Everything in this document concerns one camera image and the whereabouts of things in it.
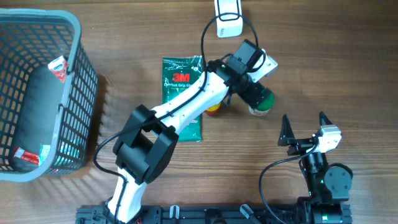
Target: wooden surface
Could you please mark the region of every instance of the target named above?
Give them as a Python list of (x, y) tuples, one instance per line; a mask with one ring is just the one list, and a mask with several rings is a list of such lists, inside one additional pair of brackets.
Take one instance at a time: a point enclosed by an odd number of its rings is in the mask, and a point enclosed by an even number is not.
[[(162, 57), (200, 54), (200, 36), (214, 16), (213, 2), (54, 4), (82, 24), (81, 41), (99, 77), (88, 160), (98, 142), (119, 131), (139, 104), (161, 103)], [(203, 115), (203, 141), (178, 144), (144, 205), (261, 204), (258, 178), (286, 158), (277, 147), (282, 115), (297, 138), (318, 127), (324, 111), (343, 132), (329, 162), (354, 170), (350, 191), (355, 223), (396, 223), (398, 217), (398, 14), (385, 1), (244, 1), (244, 15), (260, 46), (279, 68), (261, 82), (276, 94), (265, 118), (249, 114), (237, 96), (217, 117)], [(220, 40), (215, 26), (205, 40), (207, 59), (234, 52), (245, 38)], [(102, 165), (116, 170), (109, 144)], [(26, 184), (0, 183), (0, 223), (74, 223), (75, 209), (97, 205), (114, 192), (116, 178), (92, 162), (71, 176)], [(271, 203), (307, 195), (297, 162), (264, 178)]]

